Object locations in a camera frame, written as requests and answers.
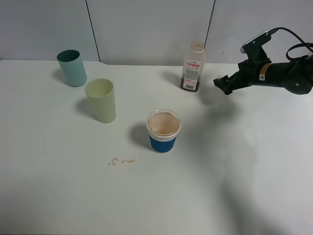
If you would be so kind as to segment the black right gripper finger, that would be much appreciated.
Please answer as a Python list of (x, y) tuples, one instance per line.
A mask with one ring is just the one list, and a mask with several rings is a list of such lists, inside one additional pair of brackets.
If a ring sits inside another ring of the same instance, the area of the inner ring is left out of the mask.
[(240, 73), (236, 72), (230, 76), (227, 80), (227, 87), (230, 91), (237, 90), (240, 88)]
[(213, 80), (214, 85), (221, 89), (225, 95), (229, 95), (232, 93), (232, 90), (228, 86), (228, 76), (224, 76), (222, 78), (216, 78)]

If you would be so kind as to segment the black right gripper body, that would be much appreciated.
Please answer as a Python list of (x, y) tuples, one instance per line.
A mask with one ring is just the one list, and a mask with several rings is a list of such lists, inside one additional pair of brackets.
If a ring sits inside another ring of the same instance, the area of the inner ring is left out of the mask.
[(245, 88), (249, 86), (272, 86), (267, 81), (261, 81), (260, 71), (266, 64), (271, 64), (269, 59), (261, 61), (253, 61), (247, 59), (238, 64), (239, 71), (234, 78), (234, 88)]

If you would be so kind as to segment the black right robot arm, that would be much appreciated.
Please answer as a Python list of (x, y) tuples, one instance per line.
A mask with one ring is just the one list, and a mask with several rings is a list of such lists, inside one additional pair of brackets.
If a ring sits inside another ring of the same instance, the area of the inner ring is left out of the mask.
[(302, 95), (313, 88), (313, 57), (303, 56), (288, 63), (272, 63), (270, 59), (247, 59), (238, 64), (232, 76), (214, 79), (214, 85), (225, 95), (249, 86), (279, 87)]

